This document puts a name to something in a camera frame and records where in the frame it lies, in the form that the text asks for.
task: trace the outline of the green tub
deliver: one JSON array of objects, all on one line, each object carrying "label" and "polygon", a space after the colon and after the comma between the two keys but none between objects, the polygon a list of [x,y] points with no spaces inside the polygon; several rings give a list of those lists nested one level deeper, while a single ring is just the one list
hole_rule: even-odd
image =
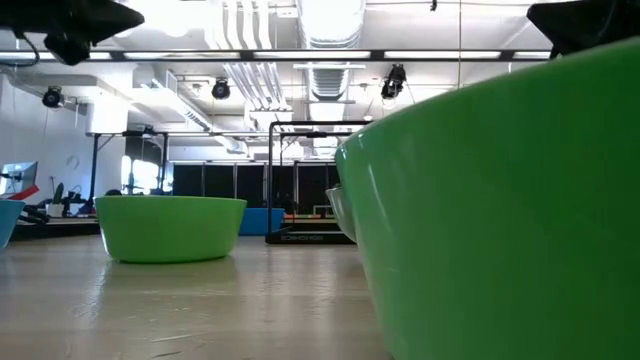
[{"label": "green tub", "polygon": [[96,199],[107,253],[132,263],[199,261],[229,254],[247,202],[183,196]]},{"label": "green tub", "polygon": [[396,360],[640,359],[640,41],[445,94],[336,154]]},{"label": "green tub", "polygon": [[333,214],[338,221],[338,227],[353,242],[357,243],[356,230],[353,225],[351,204],[347,201],[342,187],[335,187],[326,191]]}]

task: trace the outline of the camera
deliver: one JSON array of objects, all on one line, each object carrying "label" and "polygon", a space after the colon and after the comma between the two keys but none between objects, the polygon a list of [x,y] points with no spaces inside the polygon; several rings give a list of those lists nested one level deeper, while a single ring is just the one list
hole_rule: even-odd
[{"label": "camera", "polygon": [[211,96],[217,100],[224,100],[231,95],[231,89],[229,89],[229,85],[227,85],[228,80],[225,78],[216,79],[216,84],[213,85],[213,90],[211,90]]},{"label": "camera", "polygon": [[393,64],[389,75],[384,79],[382,86],[382,98],[385,100],[395,99],[403,89],[402,84],[407,81],[407,73],[402,64]]},{"label": "camera", "polygon": [[50,109],[59,109],[64,106],[64,95],[59,86],[49,86],[42,97],[42,104]]},{"label": "camera", "polygon": [[92,45],[144,23],[142,14],[112,0],[5,0],[2,5],[0,29],[18,38],[26,32],[47,34],[45,47],[70,66],[89,59]]}]

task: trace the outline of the black wall panel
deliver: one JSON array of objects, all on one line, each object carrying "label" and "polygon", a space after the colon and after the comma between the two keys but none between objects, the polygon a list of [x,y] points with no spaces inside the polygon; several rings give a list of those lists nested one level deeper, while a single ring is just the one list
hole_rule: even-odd
[{"label": "black wall panel", "polygon": [[233,166],[206,166],[204,183],[205,196],[233,198]]},{"label": "black wall panel", "polygon": [[284,208],[287,213],[293,212],[293,167],[273,167],[273,207]]},{"label": "black wall panel", "polygon": [[325,194],[327,187],[327,168],[325,166],[299,166],[299,200],[298,212],[312,214],[314,205],[327,205],[329,200]]},{"label": "black wall panel", "polygon": [[238,166],[238,199],[247,200],[247,207],[263,207],[263,172],[262,165]]},{"label": "black wall panel", "polygon": [[335,165],[329,166],[329,189],[340,183],[338,168]]},{"label": "black wall panel", "polygon": [[203,182],[202,165],[176,165],[173,170],[173,194],[233,198],[233,166],[208,165],[204,169]]},{"label": "black wall panel", "polygon": [[175,165],[173,195],[202,196],[202,165]]}]

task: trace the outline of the computer monitor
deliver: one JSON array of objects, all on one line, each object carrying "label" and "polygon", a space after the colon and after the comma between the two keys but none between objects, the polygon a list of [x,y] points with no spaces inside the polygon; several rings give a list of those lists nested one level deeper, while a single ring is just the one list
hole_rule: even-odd
[{"label": "computer monitor", "polygon": [[21,193],[36,184],[38,162],[6,164],[0,173],[0,195]]}]

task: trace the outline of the security camera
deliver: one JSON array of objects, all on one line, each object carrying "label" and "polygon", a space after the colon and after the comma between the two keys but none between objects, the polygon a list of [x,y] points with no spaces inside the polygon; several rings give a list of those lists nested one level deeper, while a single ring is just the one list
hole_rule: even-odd
[{"label": "security camera", "polygon": [[49,90],[42,97],[42,104],[51,109],[59,109],[64,106],[64,95],[59,86],[49,86]]},{"label": "security camera", "polygon": [[228,79],[226,78],[216,79],[216,84],[213,85],[213,90],[211,90],[211,96],[213,96],[214,99],[224,100],[231,95],[231,90],[227,82]]},{"label": "security camera", "polygon": [[395,99],[402,91],[403,83],[407,81],[407,73],[402,64],[393,64],[389,75],[384,79],[381,96],[385,100]]}]

